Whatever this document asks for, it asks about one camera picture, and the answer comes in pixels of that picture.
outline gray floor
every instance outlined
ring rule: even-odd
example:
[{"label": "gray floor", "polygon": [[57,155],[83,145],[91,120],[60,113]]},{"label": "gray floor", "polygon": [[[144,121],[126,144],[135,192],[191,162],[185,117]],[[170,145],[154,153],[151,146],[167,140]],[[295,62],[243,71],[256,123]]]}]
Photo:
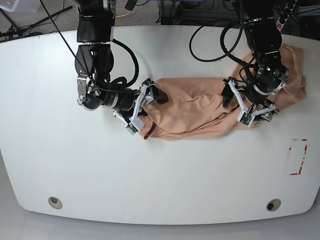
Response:
[{"label": "gray floor", "polygon": [[[145,0],[138,0],[138,5],[144,3]],[[48,11],[53,14],[63,8],[64,0],[43,0],[44,5],[48,9]],[[125,9],[125,5],[127,0],[117,0],[116,1],[116,14],[123,15],[128,11]],[[198,2],[189,2],[190,5],[196,5]],[[223,8],[221,0],[204,0],[204,2],[197,7],[197,9],[209,9],[214,4],[214,8],[217,10],[218,8]],[[71,4],[68,0],[65,0],[65,7],[70,6]],[[11,18],[11,20],[18,26],[23,27],[29,24],[33,24],[42,18],[45,18],[46,12],[40,6],[37,12],[6,12],[7,15]],[[156,20],[159,17],[158,5],[155,0],[150,0],[148,3],[143,6],[136,6],[134,10],[125,17],[117,18],[115,21],[116,26],[136,26],[136,25],[155,25]],[[55,20],[59,29],[64,31],[76,30],[78,27],[78,12],[76,7],[68,10]],[[0,32],[6,32],[10,27],[10,23],[0,14]],[[50,24],[37,26],[31,30],[32,32],[41,32],[43,34],[48,34],[52,31],[55,31],[54,26]]]}]

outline cable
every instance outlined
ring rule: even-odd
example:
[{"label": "cable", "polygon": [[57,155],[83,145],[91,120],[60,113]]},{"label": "cable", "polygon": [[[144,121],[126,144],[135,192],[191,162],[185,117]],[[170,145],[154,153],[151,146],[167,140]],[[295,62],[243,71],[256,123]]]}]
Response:
[{"label": "cable", "polygon": [[45,13],[48,15],[48,17],[50,18],[52,24],[54,25],[56,31],[59,33],[60,37],[62,38],[62,40],[64,41],[65,45],[68,47],[68,49],[70,50],[70,52],[71,52],[71,54],[73,55],[74,59],[80,64],[80,66],[82,67],[84,73],[85,73],[85,74],[87,75],[87,77],[91,80],[91,82],[92,82],[98,89],[103,90],[103,91],[105,91],[105,92],[109,92],[109,93],[127,93],[128,91],[109,90],[109,89],[101,88],[101,87],[99,87],[99,86],[97,85],[96,81],[88,74],[88,72],[89,72],[88,69],[87,69],[87,68],[84,68],[84,66],[83,66],[82,63],[79,61],[79,59],[77,58],[77,56],[75,55],[75,53],[72,51],[72,49],[71,49],[71,47],[69,46],[69,44],[67,43],[66,39],[64,38],[64,36],[62,35],[61,31],[60,31],[59,28],[57,27],[56,23],[55,23],[54,20],[52,19],[51,15],[50,15],[50,13],[48,12],[48,10],[47,10],[46,6],[44,5],[43,1],[42,1],[42,0],[39,0],[39,1],[40,1],[40,3],[41,3],[41,5],[42,5],[42,7],[43,7],[43,9],[44,9],[44,11],[45,11]]},{"label": "cable", "polygon": [[213,9],[214,6],[215,6],[215,4],[216,4],[216,0],[213,0],[213,4],[212,4],[212,6],[208,9],[208,11],[210,11],[211,9]]},{"label": "cable", "polygon": [[150,2],[150,0],[148,0],[148,1],[145,1],[144,3],[142,3],[142,4],[139,4],[139,5],[138,5],[138,4],[136,4],[136,6],[137,6],[137,7],[143,6],[143,5],[147,4],[148,2]]},{"label": "cable", "polygon": [[240,69],[240,71],[239,71],[239,76],[240,76],[240,78],[242,79],[243,82],[245,82],[245,80],[244,80],[244,78],[242,77],[241,72],[242,72],[244,69],[248,68],[248,67],[250,66],[250,64],[251,64],[255,59],[256,59],[256,56],[253,55],[252,59],[251,59],[246,65],[244,65],[244,66]]},{"label": "cable", "polygon": [[239,41],[240,41],[240,39],[241,39],[241,35],[242,35],[243,29],[240,28],[238,37],[237,37],[234,45],[232,46],[232,48],[230,49],[230,51],[225,52],[224,55],[222,55],[222,56],[220,56],[220,57],[217,57],[217,58],[214,58],[214,59],[201,59],[201,58],[195,56],[195,54],[194,54],[194,52],[193,52],[193,50],[192,50],[192,47],[191,47],[191,46],[192,46],[192,41],[193,41],[194,37],[196,36],[196,34],[197,34],[203,27],[208,27],[208,24],[212,24],[212,23],[219,23],[219,24],[221,24],[221,23],[234,23],[235,25],[239,25],[239,23],[237,23],[237,22],[235,22],[235,21],[232,21],[232,20],[219,19],[219,20],[210,21],[210,22],[208,22],[206,25],[202,25],[201,27],[199,27],[199,28],[193,33],[193,35],[192,35],[191,38],[190,38],[189,50],[190,50],[191,55],[192,55],[195,59],[197,59],[198,61],[200,61],[200,62],[212,63],[212,62],[216,62],[216,61],[219,61],[219,60],[221,60],[221,59],[224,59],[225,57],[229,56],[229,54],[232,53],[232,51],[237,47],[237,45],[238,45],[238,43],[239,43]]},{"label": "cable", "polygon": [[128,11],[126,14],[120,15],[120,16],[115,16],[115,18],[122,18],[125,17],[127,15],[129,15],[131,13],[131,11]]},{"label": "cable", "polygon": [[113,39],[113,42],[117,45],[119,45],[120,47],[124,48],[131,56],[132,60],[133,60],[133,63],[134,63],[134,76],[132,78],[132,80],[130,82],[128,82],[125,86],[126,88],[130,87],[131,85],[133,85],[137,79],[138,79],[138,75],[139,75],[139,64],[138,64],[138,60],[134,54],[134,52],[128,47],[126,46],[125,44],[123,44],[122,42],[116,40],[116,39]]},{"label": "cable", "polygon": [[[65,9],[65,1],[66,1],[66,0],[63,0],[62,10]],[[59,14],[54,18],[54,20],[53,20],[54,22],[57,20],[57,18],[60,16],[60,14],[61,14],[61,13],[59,13]],[[29,33],[28,33],[27,35],[30,35],[32,29],[34,29],[34,28],[36,28],[36,27],[40,27],[40,26],[42,26],[42,25],[51,24],[51,23],[52,23],[52,22],[47,22],[47,23],[35,25],[35,26],[33,26],[33,27],[30,29],[30,31],[29,31]]]},{"label": "cable", "polygon": [[155,23],[157,24],[157,23],[160,23],[160,22],[161,22],[161,16],[160,16],[160,11],[159,11],[159,18],[158,18],[157,21],[155,21]]},{"label": "cable", "polygon": [[226,0],[222,0],[222,5],[223,5],[223,7],[224,7],[225,9],[227,9],[228,11],[230,11],[230,12],[234,12],[234,11],[235,11],[234,9],[229,9],[229,8],[227,8],[227,6],[225,5],[225,1],[226,1]]},{"label": "cable", "polygon": [[303,13],[309,13],[309,12],[312,12],[312,11],[316,11],[316,10],[320,10],[320,8],[316,8],[316,9],[312,9],[312,10],[308,10],[308,11],[299,11],[299,12],[296,12],[296,13],[290,13],[289,15],[293,15],[293,14],[303,14]]},{"label": "cable", "polygon": [[[239,5],[240,5],[240,31],[239,35],[241,37],[241,34],[245,28],[245,16],[244,16],[244,8],[243,8],[243,2],[242,0],[239,0]],[[226,48],[225,46],[225,36],[228,32],[229,29],[231,29],[234,25],[239,25],[237,22],[231,22],[228,26],[226,26],[220,35],[220,45],[225,54],[228,54],[228,57],[231,58],[233,61],[237,62],[238,64],[244,66],[246,64],[245,61],[242,61],[241,59],[233,56]]]}]

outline beige shirt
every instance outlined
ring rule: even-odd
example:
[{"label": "beige shirt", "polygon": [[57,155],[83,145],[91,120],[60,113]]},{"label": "beige shirt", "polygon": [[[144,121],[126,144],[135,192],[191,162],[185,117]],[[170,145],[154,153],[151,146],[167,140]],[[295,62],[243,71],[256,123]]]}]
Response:
[{"label": "beige shirt", "polygon": [[[302,76],[303,50],[283,45],[279,51],[282,64],[289,69],[289,78],[286,86],[268,99],[281,111],[306,98],[306,80]],[[251,58],[250,53],[243,60],[249,62]],[[231,76],[240,79],[241,67],[238,64]],[[140,117],[145,123],[139,131],[140,135],[145,139],[150,136],[167,140],[215,138],[224,136],[232,129],[253,128],[256,121],[251,127],[237,122],[241,109],[235,97],[228,108],[223,108],[223,79],[228,77],[178,77],[157,80],[156,87],[167,94],[169,102],[158,105],[153,101],[143,107],[148,116]],[[243,100],[247,106],[251,105],[245,98]]]}]

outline floor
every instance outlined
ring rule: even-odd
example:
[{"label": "floor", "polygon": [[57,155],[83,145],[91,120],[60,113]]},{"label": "floor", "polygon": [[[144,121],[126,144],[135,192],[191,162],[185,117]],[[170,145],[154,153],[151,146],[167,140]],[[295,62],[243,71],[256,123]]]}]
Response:
[{"label": "floor", "polygon": [[[115,21],[116,26],[136,26],[136,25],[155,25],[160,24],[156,23],[157,19],[159,18],[159,11],[157,1],[149,0],[138,0],[137,5],[134,10],[123,17],[119,17]],[[277,0],[281,3],[287,3],[288,0]],[[68,0],[43,0],[43,3],[47,7],[48,11],[53,14],[63,7],[71,6]],[[124,15],[128,13],[125,9],[125,5],[127,0],[116,0],[116,14],[118,16]],[[225,7],[232,9],[230,2],[226,0],[203,0],[203,1],[187,1],[184,3],[183,8],[189,9],[197,9],[197,10],[209,10],[212,12],[228,12]],[[301,6],[308,6],[308,5],[319,5],[320,0],[300,0],[299,4]],[[18,26],[23,27],[26,25],[33,24],[45,17],[47,17],[46,12],[40,6],[37,12],[30,13],[30,12],[6,12],[7,15],[11,18],[11,20]],[[77,8],[73,6],[72,9],[61,13],[56,19],[55,22],[59,29],[64,31],[76,30],[78,27],[78,12]],[[45,24],[39,25],[37,27],[32,28],[30,31],[27,31],[25,34],[29,32],[41,32],[43,34],[48,34],[56,29],[54,28],[53,24],[50,20],[44,22]],[[291,34],[292,25],[296,23],[289,21],[287,23],[287,27],[289,27],[289,31],[283,31],[284,34]],[[301,19],[300,23],[300,36],[305,38],[317,39],[320,40],[320,17],[304,17]],[[5,33],[8,28],[10,27],[10,23],[4,18],[2,14],[0,14],[0,32]]]},{"label": "floor", "polygon": [[[138,0],[137,5],[145,3],[146,0]],[[68,0],[43,0],[44,5],[48,9],[49,13],[53,14],[63,7],[71,6]],[[126,14],[128,11],[125,9],[127,0],[117,0],[116,1],[116,14],[118,16]],[[198,1],[189,1],[189,5],[197,5]],[[212,10],[217,10],[223,8],[222,1],[218,0],[204,0],[201,4],[197,5],[197,8],[209,9],[213,6]],[[47,16],[46,12],[40,6],[37,12],[5,12],[11,20],[18,26],[23,27],[29,24],[33,24]],[[115,21],[116,26],[136,26],[136,25],[155,25],[159,18],[158,5],[155,0],[150,0],[142,6],[136,6],[134,10],[127,16],[119,17]],[[78,27],[78,12],[77,8],[63,12],[55,20],[59,29],[64,31],[76,30]],[[40,25],[31,30],[31,32],[41,32],[43,34],[48,34],[56,29],[50,23],[50,20],[45,21],[48,23],[45,25]],[[10,27],[10,23],[0,14],[0,32],[5,33]]]}]

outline peach cloth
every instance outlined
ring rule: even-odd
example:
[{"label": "peach cloth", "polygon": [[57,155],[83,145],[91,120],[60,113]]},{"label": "peach cloth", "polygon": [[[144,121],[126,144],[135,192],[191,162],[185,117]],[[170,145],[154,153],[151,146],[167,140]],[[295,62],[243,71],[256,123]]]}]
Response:
[{"label": "peach cloth", "polygon": [[[303,50],[282,45],[280,53],[282,64],[289,69],[288,82],[276,95],[270,95],[268,99],[281,111],[306,98],[306,80],[302,76]],[[249,62],[251,58],[252,53],[243,60]],[[241,67],[238,64],[231,76],[240,79]],[[251,127],[237,122],[241,109],[235,97],[228,108],[223,108],[223,79],[179,77],[157,80],[155,85],[167,94],[169,102],[158,105],[153,101],[143,107],[148,116],[140,117],[144,122],[144,127],[139,131],[140,135],[144,138],[149,135],[167,140],[215,138],[224,136],[232,129],[252,128],[257,122]],[[245,98],[243,101],[246,105],[251,105]]]}]

